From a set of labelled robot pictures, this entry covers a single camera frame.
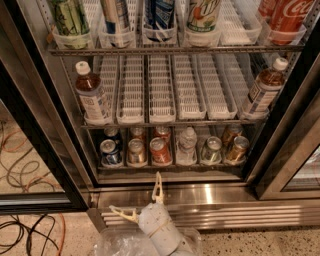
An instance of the dark can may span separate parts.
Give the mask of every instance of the dark can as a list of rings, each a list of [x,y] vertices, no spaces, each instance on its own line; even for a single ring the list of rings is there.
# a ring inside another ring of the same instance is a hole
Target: dark can
[[[104,138],[105,140],[113,140],[120,151],[123,149],[123,140],[120,129],[113,127],[104,129]]]
[[[60,35],[81,36],[89,33],[89,24],[81,0],[51,0],[49,3]],[[83,39],[79,40],[79,44],[66,45],[70,49],[82,49],[86,46]]]
[[[122,162],[120,150],[113,140],[104,140],[100,144],[100,152],[103,161],[109,165],[117,165]]]
[[[241,161],[249,148],[249,140],[243,136],[235,137],[232,147],[226,154],[226,159],[229,161]]]
[[[153,137],[160,137],[166,141],[167,144],[170,144],[171,131],[169,127],[165,126],[156,126],[153,130]]]
[[[241,124],[229,124],[225,127],[221,141],[222,144],[228,147],[234,140],[235,137],[240,136],[243,132]]]
[[[209,137],[201,149],[201,159],[211,162],[221,159],[221,146],[222,142],[218,137]]]
[[[132,127],[130,128],[131,139],[140,139],[144,143],[146,142],[146,130],[143,127]]]
[[[144,142],[133,139],[128,144],[128,161],[132,164],[141,164],[146,161]]]
[[[169,164],[171,155],[167,143],[162,138],[154,138],[150,142],[153,161],[159,164]]]
[[[145,28],[154,30],[146,36],[155,42],[165,42],[172,36],[165,30],[174,27],[175,0],[145,0]]]
[[[119,35],[110,37],[112,46],[118,48],[127,47],[132,40],[125,40],[120,36],[130,32],[128,5],[126,0],[100,0],[103,15],[105,17],[107,32]]]

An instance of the drink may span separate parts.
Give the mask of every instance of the drink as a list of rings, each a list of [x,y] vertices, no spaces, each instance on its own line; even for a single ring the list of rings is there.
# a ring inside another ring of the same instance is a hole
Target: drink
[[[155,164],[169,165],[172,161],[167,143],[162,138],[154,138],[150,142],[150,151]]]
[[[232,147],[226,153],[226,159],[232,162],[243,160],[243,157],[246,154],[249,145],[250,143],[247,138],[243,136],[235,137]]]
[[[272,68],[260,72],[242,105],[243,112],[254,114],[267,110],[285,82],[282,71],[287,65],[286,59],[277,58]]]
[[[106,128],[104,129],[104,137],[106,140],[113,140],[117,147],[119,148],[119,150],[122,150],[122,136],[120,133],[120,129],[118,128]]]
[[[89,24],[81,0],[51,0],[49,3],[60,35],[80,36],[89,33]],[[65,46],[70,49],[83,49],[87,46],[86,41],[78,40],[79,44]]]
[[[279,0],[270,19],[271,30],[292,33],[299,31],[301,24],[308,14],[314,0]],[[277,45],[290,44],[294,40],[286,36],[286,40],[274,38],[272,43]]]
[[[276,6],[276,0],[261,0],[258,11],[265,20],[269,20]]]
[[[130,128],[131,139],[140,139],[146,143],[146,131],[143,127],[132,127]]]
[[[99,75],[91,72],[87,62],[80,61],[76,64],[78,78],[76,91],[86,111],[87,122],[90,124],[105,124],[108,103],[106,90],[101,85]]]
[[[196,161],[195,146],[197,134],[192,127],[187,127],[179,134],[177,143],[176,161],[180,165],[191,165]]]
[[[229,147],[232,144],[235,137],[242,134],[243,128],[241,124],[229,124],[224,128],[221,141],[225,147]]]
[[[146,36],[155,42],[165,42],[172,35],[165,30],[174,28],[175,0],[145,0]]]
[[[188,33],[191,45],[206,46],[210,43],[210,34],[216,28],[220,5],[221,0],[189,0],[186,4],[186,30],[191,32]],[[203,38],[204,34],[208,34],[208,40]]]
[[[221,160],[221,150],[222,142],[219,138],[212,136],[209,137],[204,143],[201,149],[201,160],[206,162],[217,162]]]
[[[160,137],[170,144],[171,131],[169,127],[156,126],[153,130],[153,137]]]
[[[113,140],[104,140],[100,144],[103,165],[118,165],[122,162],[120,150]]]
[[[133,139],[129,142],[128,161],[131,164],[142,164],[146,162],[146,152],[142,140]]]
[[[128,6],[126,0],[100,0],[105,17],[107,32],[116,35],[110,37],[111,45],[118,48],[127,47],[131,40],[119,36],[130,32]]]

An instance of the terrazzo floor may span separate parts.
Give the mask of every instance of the terrazzo floor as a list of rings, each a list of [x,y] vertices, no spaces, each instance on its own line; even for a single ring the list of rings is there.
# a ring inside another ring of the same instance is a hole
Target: terrazzo floor
[[[56,225],[50,237],[57,243],[61,237],[61,220],[53,214]],[[61,256],[95,256],[95,245],[99,233],[86,213],[63,214],[66,223],[66,236]],[[0,216],[0,225],[10,220],[10,216]],[[22,223],[32,226],[39,216],[22,215]],[[37,230],[47,233],[51,220],[37,226]],[[288,227],[267,229],[228,229],[201,231],[203,256],[319,256],[320,226]],[[18,234],[17,227],[0,230],[0,244],[12,243]],[[45,239],[37,234],[32,237],[32,254],[41,255]],[[4,255],[24,256],[26,235],[22,241]],[[45,256],[56,255],[56,248],[49,242]]]

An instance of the blue can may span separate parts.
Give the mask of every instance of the blue can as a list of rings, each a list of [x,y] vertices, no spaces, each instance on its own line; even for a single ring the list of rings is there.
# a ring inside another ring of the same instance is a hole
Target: blue can
[[[166,31],[174,27],[175,0],[145,0],[145,28],[155,30],[146,36],[155,42],[164,42],[172,36]]]
[[[122,162],[119,148],[113,140],[104,140],[100,145],[102,161],[108,165],[118,165]]]
[[[118,128],[106,128],[104,129],[104,139],[105,140],[113,140],[118,149],[121,151],[123,149],[123,140],[120,133],[120,129]]]

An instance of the bottle label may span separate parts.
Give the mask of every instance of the bottle label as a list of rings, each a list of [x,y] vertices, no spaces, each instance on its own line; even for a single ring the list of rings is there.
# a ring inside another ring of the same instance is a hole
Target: bottle label
[[[196,32],[214,30],[221,0],[190,0],[187,27]]]
[[[265,112],[280,90],[267,90],[268,87],[270,86],[257,79],[242,105],[243,111],[249,114]]]
[[[88,119],[101,120],[107,117],[108,105],[106,91],[103,86],[99,86],[93,92],[87,93],[87,95],[83,91],[78,92],[82,105],[86,110]]]

